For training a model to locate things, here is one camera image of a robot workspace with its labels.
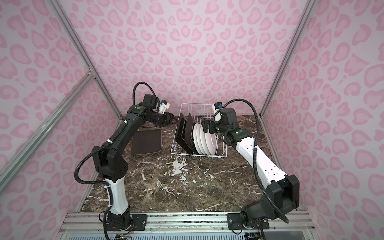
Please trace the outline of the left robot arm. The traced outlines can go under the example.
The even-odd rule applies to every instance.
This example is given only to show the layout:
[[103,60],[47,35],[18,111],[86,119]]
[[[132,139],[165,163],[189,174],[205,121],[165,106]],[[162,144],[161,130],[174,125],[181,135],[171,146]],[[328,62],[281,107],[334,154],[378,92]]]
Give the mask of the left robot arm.
[[142,102],[128,109],[121,125],[102,145],[103,149],[93,155],[96,171],[106,183],[112,214],[122,216],[129,208],[124,184],[128,163],[122,157],[127,144],[147,122],[157,126],[171,124],[173,114],[167,111],[169,107],[170,104],[166,100],[146,94]]

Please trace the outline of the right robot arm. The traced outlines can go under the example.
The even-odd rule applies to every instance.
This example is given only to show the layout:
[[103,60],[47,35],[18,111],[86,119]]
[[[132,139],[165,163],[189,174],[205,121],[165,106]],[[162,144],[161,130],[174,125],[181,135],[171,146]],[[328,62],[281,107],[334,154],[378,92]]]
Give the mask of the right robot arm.
[[214,116],[203,121],[204,133],[222,135],[226,145],[232,146],[254,170],[262,191],[259,200],[242,207],[240,218],[246,228],[262,226],[267,220],[289,222],[287,214],[300,205],[300,182],[295,175],[287,175],[276,166],[258,146],[258,137],[240,128],[234,109],[213,105]]

